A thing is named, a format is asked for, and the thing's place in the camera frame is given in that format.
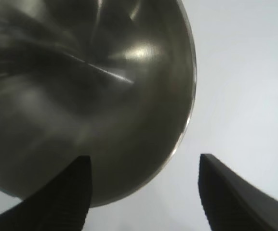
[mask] metal bowl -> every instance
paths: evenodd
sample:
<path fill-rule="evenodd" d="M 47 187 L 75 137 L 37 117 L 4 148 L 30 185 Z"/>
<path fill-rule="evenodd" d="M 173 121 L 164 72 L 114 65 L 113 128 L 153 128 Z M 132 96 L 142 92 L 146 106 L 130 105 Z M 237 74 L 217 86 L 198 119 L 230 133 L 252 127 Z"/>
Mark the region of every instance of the metal bowl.
<path fill-rule="evenodd" d="M 181 141 L 196 89 L 176 0 L 0 0 L 0 190 L 22 199 L 77 156 L 92 206 L 149 182 Z"/>

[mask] white background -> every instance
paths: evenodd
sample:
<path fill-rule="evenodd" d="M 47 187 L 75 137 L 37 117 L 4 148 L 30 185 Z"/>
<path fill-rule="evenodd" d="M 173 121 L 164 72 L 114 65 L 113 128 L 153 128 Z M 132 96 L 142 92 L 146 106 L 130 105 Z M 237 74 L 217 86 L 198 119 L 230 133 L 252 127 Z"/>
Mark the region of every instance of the white background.
<path fill-rule="evenodd" d="M 184 4 L 198 58 L 185 139 L 142 190 L 91 209 L 85 231 L 210 231 L 197 187 L 200 153 L 278 199 L 278 0 Z M 0 192 L 0 212 L 18 202 Z"/>

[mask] white surface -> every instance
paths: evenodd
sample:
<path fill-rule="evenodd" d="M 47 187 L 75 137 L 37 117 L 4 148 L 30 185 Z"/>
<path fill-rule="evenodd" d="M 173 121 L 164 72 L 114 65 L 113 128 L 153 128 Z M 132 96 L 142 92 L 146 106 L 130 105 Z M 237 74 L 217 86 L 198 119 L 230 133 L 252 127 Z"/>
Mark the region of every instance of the white surface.
<path fill-rule="evenodd" d="M 197 188 L 200 153 L 278 199 L 278 0 L 184 3 L 198 56 L 185 139 L 144 189 L 92 209 L 85 230 L 209 231 Z"/>

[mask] shiny metal surface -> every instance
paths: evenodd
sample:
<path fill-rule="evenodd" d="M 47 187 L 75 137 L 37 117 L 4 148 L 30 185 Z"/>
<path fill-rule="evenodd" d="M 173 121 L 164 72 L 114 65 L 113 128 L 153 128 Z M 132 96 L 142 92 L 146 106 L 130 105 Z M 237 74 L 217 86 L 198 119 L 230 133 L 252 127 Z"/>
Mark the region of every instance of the shiny metal surface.
<path fill-rule="evenodd" d="M 168 162 L 195 50 L 176 0 L 0 0 L 0 190 L 26 198 L 90 155 L 93 206 Z"/>

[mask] stainless steel bowl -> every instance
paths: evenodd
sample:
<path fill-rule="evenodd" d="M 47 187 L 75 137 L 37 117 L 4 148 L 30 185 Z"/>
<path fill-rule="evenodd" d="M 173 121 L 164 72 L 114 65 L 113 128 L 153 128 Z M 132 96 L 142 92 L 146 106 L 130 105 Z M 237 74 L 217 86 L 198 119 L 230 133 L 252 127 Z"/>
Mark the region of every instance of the stainless steel bowl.
<path fill-rule="evenodd" d="M 0 190 L 26 198 L 79 155 L 93 206 L 169 161 L 196 89 L 176 0 L 0 0 Z"/>

